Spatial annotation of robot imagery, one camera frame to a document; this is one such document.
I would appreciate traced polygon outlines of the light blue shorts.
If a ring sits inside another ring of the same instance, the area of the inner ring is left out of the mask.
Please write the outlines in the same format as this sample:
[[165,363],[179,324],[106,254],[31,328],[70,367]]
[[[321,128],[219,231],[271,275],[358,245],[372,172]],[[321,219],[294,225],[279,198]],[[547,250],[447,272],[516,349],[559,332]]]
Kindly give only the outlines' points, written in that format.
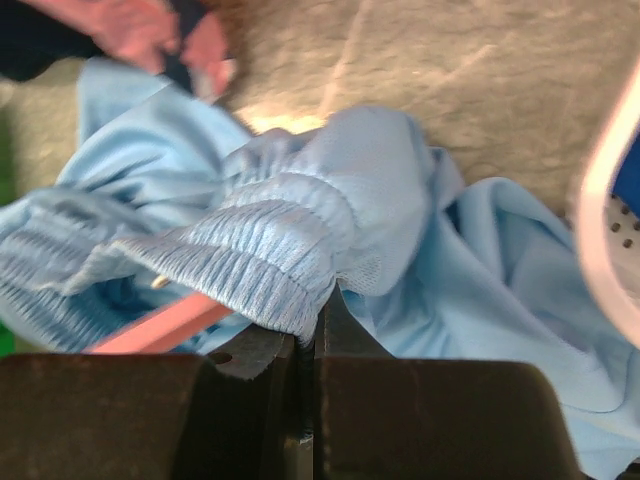
[[639,454],[639,352],[601,313],[571,234],[504,178],[466,185],[404,113],[359,106],[253,136],[165,79],[89,61],[79,146],[1,211],[1,319],[81,351],[192,292],[308,344],[335,288],[391,354],[515,360],[551,381],[582,470]]

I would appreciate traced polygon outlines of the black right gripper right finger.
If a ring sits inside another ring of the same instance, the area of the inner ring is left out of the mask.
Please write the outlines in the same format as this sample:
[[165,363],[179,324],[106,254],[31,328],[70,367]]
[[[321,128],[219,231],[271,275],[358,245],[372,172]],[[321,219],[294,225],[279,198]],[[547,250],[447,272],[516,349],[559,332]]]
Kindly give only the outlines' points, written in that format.
[[318,479],[578,479],[555,393],[518,362],[391,356],[334,292],[315,340]]

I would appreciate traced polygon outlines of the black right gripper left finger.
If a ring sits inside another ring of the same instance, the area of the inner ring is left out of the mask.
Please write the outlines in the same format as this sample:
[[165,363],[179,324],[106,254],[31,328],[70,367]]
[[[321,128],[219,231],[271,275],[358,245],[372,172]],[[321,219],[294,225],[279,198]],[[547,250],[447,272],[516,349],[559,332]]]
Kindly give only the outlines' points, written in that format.
[[5,479],[281,479],[295,341],[251,326],[207,356],[1,362]]

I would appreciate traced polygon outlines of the pink plastic hanger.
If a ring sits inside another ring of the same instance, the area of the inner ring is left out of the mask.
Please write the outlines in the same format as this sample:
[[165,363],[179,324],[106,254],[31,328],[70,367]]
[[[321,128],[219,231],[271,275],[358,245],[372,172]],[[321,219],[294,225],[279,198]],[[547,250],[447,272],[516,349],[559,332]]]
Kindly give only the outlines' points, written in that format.
[[194,293],[153,311],[87,352],[98,355],[165,353],[232,313],[208,296]]

